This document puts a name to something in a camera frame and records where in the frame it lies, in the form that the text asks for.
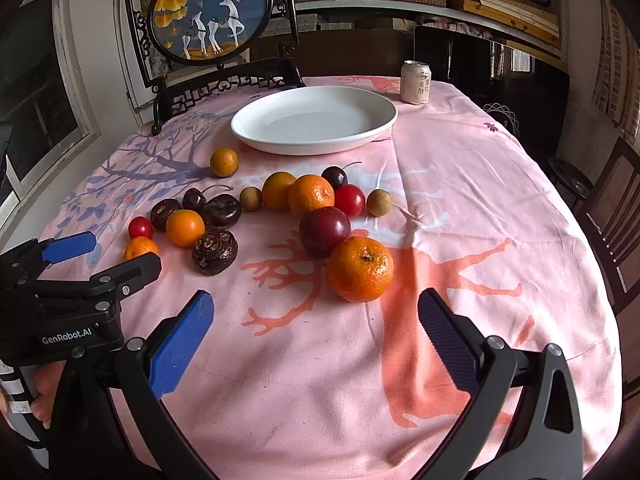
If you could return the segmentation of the person's left hand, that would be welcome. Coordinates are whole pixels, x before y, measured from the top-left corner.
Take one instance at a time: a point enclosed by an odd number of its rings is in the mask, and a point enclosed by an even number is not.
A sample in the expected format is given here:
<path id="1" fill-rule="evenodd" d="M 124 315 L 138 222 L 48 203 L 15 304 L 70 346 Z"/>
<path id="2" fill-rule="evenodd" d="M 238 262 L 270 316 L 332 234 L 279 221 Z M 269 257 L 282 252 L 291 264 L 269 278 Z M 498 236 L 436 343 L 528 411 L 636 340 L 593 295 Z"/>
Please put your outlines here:
<path id="1" fill-rule="evenodd" d="M 35 370 L 34 387 L 37 395 L 30 406 L 35 419 L 39 420 L 46 429 L 51 425 L 56 390 L 58 390 L 65 364 L 65 361 L 52 362 L 41 365 Z"/>

